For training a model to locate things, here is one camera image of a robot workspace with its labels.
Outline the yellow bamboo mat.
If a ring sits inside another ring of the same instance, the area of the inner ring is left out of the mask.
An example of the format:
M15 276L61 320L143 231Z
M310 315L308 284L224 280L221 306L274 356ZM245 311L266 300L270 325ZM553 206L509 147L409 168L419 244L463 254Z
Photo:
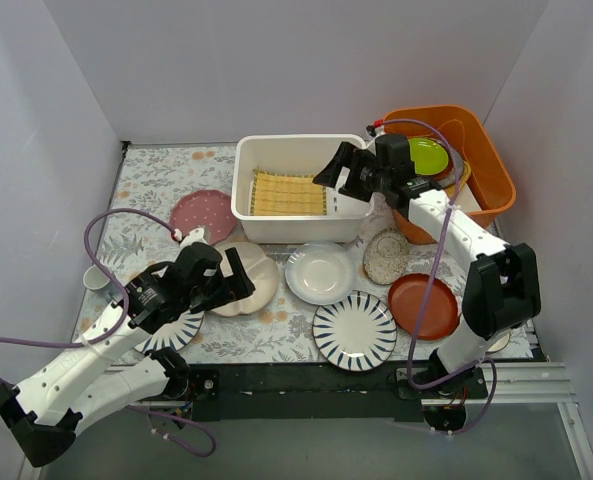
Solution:
M256 168L252 182L252 216L324 216L326 188L313 175L287 175Z

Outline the blue striped white plate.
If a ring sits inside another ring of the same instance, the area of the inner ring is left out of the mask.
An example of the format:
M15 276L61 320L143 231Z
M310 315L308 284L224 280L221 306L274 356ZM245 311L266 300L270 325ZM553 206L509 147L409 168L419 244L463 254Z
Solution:
M397 325L387 305L364 291L319 306L312 322L319 353L334 366L366 372L389 359L397 341Z

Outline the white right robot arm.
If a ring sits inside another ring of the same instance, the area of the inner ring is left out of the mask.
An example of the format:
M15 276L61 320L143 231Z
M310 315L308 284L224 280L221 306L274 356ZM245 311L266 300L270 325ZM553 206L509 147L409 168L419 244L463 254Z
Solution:
M363 202L382 194L389 207L429 233L437 252L451 255L466 273L460 325L432 352L426 370L406 373L412 388L455 395L499 335L540 313L534 250L490 234L457 209L434 179L417 174L404 135L377 137L373 151L341 142L313 181Z

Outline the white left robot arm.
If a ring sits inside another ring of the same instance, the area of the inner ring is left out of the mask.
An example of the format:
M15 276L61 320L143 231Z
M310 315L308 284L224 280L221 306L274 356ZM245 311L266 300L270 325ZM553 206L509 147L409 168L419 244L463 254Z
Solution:
M126 299L105 308L81 335L80 347L64 350L16 385L0 383L0 416L26 459L43 467L106 416L142 399L184 396L190 368L171 347L151 349L119 373L107 369L182 315L213 310L254 291L235 249L219 253L202 242L134 277Z

